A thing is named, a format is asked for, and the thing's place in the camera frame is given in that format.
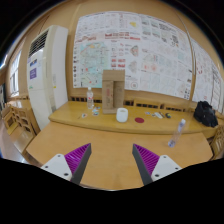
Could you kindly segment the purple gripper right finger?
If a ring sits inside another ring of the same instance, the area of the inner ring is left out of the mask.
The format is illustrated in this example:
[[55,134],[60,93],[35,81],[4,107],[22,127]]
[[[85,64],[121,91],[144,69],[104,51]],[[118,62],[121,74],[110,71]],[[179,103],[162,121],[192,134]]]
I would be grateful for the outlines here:
[[181,170],[181,167],[168,155],[158,156],[137,144],[133,145],[132,154],[144,185]]

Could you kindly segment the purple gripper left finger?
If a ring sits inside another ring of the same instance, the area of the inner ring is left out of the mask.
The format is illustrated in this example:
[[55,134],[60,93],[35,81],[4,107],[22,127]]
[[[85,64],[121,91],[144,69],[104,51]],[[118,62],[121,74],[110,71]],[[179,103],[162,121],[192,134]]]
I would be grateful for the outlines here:
[[90,155],[91,144],[88,143],[66,155],[56,154],[42,166],[42,169],[79,185]]

